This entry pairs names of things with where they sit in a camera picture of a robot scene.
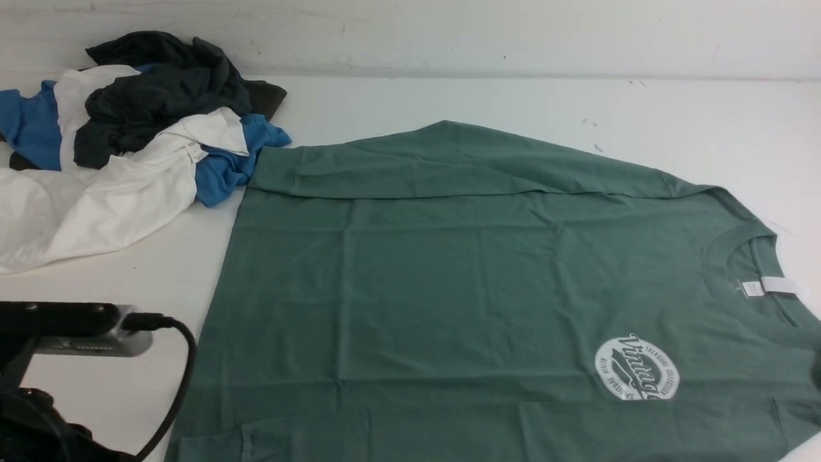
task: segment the dark gray t-shirt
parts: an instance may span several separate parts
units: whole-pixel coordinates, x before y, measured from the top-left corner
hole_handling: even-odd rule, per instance
[[[482,127],[266,150],[167,461],[778,460],[821,427],[821,323],[742,285],[775,239]]]

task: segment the tabletop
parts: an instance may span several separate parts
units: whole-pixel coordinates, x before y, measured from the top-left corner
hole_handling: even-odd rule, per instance
[[[33,93],[39,82],[29,77],[3,79],[0,73],[0,82]],[[286,129],[294,146],[449,119],[723,186],[779,234],[786,276],[821,288],[821,83],[247,77],[288,90],[273,123]],[[2,149],[0,163],[7,165],[9,149]],[[241,197],[238,191],[213,209],[194,204],[121,252],[0,276],[0,298],[134,304],[174,316],[198,334]],[[805,298],[816,316],[818,299],[812,293]],[[24,386],[53,395],[67,421],[90,428],[105,446],[136,453],[166,413],[185,356],[179,334],[159,331],[152,349],[138,358],[35,356]],[[159,462],[164,447],[148,460]],[[821,453],[820,436],[784,460],[816,460],[813,453]]]

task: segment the black cable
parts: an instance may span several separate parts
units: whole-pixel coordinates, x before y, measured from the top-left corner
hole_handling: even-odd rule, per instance
[[[197,342],[194,339],[194,334],[191,334],[191,331],[188,327],[179,322],[178,320],[163,316],[162,314],[158,313],[131,313],[126,316],[125,319],[122,320],[122,329],[123,330],[157,330],[162,328],[173,328],[180,331],[183,337],[186,338],[186,343],[188,344],[188,358],[186,359],[186,369],[182,373],[182,379],[180,379],[180,386],[177,388],[177,394],[174,396],[174,400],[171,402],[171,407],[168,408],[168,413],[165,415],[165,419],[159,424],[157,427],[157,431],[154,435],[149,439],[143,449],[134,456],[134,462],[142,462],[151,454],[151,451],[157,447],[159,442],[165,436],[165,433],[171,427],[171,424],[174,422],[174,418],[177,417],[177,414],[180,412],[180,407],[182,406],[182,400],[186,396],[186,392],[188,391],[188,385],[191,384],[191,375],[194,371],[194,362],[197,356]]]

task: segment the printed logo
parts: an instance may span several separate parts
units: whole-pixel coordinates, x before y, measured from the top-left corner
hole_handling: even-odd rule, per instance
[[[672,360],[636,334],[604,342],[596,352],[596,371],[622,400],[669,400],[681,379]]]

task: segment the white label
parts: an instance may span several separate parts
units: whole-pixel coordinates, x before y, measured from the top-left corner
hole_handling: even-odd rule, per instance
[[[636,334],[604,342],[595,360],[599,378],[620,400],[669,400],[681,381],[670,357]]]
[[[744,288],[744,293],[747,294],[747,297],[761,297],[764,295],[764,287],[757,280],[742,282],[741,287]]]
[[[763,285],[766,292],[778,293],[803,293],[803,287],[798,281],[789,280],[786,278],[777,278],[775,276],[764,276],[761,278],[761,285]]]
[[[207,153],[207,152],[205,152],[205,151],[204,151],[202,148],[200,148],[199,146],[197,146],[197,147],[195,147],[195,148],[191,148],[191,149],[188,151],[188,154],[191,156],[191,160],[192,160],[195,164],[196,164],[197,162],[200,162],[202,159],[205,159],[205,156],[206,156],[206,155],[208,155],[208,153]]]

